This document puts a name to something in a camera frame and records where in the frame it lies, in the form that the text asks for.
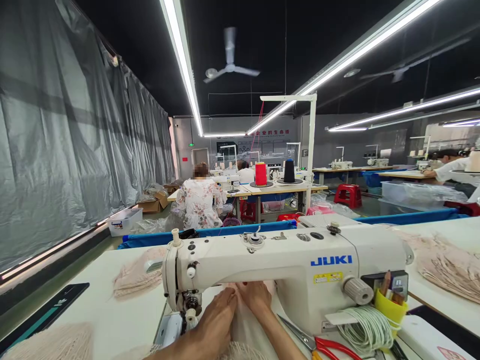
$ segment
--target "red thread spool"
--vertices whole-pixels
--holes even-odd
[[[255,165],[255,185],[267,185],[267,164],[264,162],[257,162]]]

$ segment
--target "worker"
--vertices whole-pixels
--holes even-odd
[[[176,195],[177,209],[186,210],[183,221],[185,230],[222,226],[219,214],[227,201],[227,194],[208,176],[206,163],[195,165],[193,177],[183,183]]]
[[[217,359],[230,343],[230,325],[241,296],[270,340],[278,360],[306,360],[271,309],[272,295],[263,281],[236,284],[238,293],[226,288],[206,307],[198,325],[177,341],[145,360]]]
[[[236,167],[238,169],[238,176],[240,177],[240,184],[250,184],[255,181],[255,171],[249,167],[248,162],[238,160]]]
[[[472,196],[480,185],[478,177],[468,176],[451,172],[452,170],[465,170],[470,162],[468,157],[464,157],[464,151],[459,152],[454,149],[439,150],[433,154],[436,159],[444,165],[435,170],[423,170],[426,177],[436,178],[437,183],[441,185],[453,186],[453,188],[464,193],[468,198]]]

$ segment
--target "floral blouse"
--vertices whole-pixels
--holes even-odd
[[[226,201],[227,194],[212,179],[188,179],[176,196],[178,209],[186,210],[185,230],[222,226],[217,209],[221,209]]]

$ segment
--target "scissors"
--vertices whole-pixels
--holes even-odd
[[[350,350],[348,347],[342,345],[339,342],[322,339],[320,337],[311,337],[308,336],[303,331],[300,331],[295,325],[290,321],[284,319],[278,315],[280,320],[290,329],[290,331],[311,351],[311,360],[322,360],[317,350],[321,353],[327,355],[331,360],[339,360],[339,358],[328,348],[336,349],[342,353],[347,354],[354,360],[362,360],[354,351]]]

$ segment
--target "table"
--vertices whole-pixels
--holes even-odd
[[[270,187],[253,187],[250,185],[243,185],[243,187],[249,191],[253,196],[256,196],[256,223],[261,223],[261,195],[267,194],[285,194],[285,193],[299,193],[298,204],[303,204],[303,193],[308,189],[311,189],[311,193],[318,193],[323,190],[327,190],[329,187],[325,185],[317,185],[308,182],[302,182],[295,185],[281,185],[273,182],[273,186]]]
[[[51,326],[93,324],[93,360],[114,356],[155,340],[166,298],[162,284],[129,299],[113,296],[113,279],[123,265],[138,259],[149,247],[106,251],[75,276],[70,284],[90,286]]]
[[[389,178],[402,178],[402,179],[434,179],[434,176],[425,176],[420,170],[406,170],[406,171],[385,171],[380,172],[378,175]]]
[[[233,192],[233,193],[226,193],[226,197],[227,198],[238,198],[238,197],[244,197],[244,196],[249,196],[249,195],[252,195],[251,192],[245,188],[245,186],[248,186],[248,185],[240,185],[238,187],[238,192]],[[169,203],[172,203],[174,201],[177,200],[177,194],[178,192],[180,191],[180,189],[177,189],[174,193],[172,193],[168,198],[168,202]],[[235,204],[235,209],[236,209],[236,217],[237,219],[240,219],[240,201],[236,201],[236,204]]]
[[[452,244],[473,254],[480,254],[480,217],[426,222],[396,226],[412,234],[431,236],[442,234]],[[480,338],[480,304],[443,290],[423,278],[415,262],[407,266],[408,294],[454,323]]]
[[[325,174],[326,173],[346,173],[345,183],[349,183],[349,172],[354,172],[352,184],[355,184],[357,181],[357,173],[361,171],[379,171],[379,170],[389,170],[395,169],[395,166],[366,166],[366,167],[349,167],[346,169],[330,169],[330,168],[318,168],[314,167],[313,172],[319,173],[318,182],[320,184],[325,183]]]

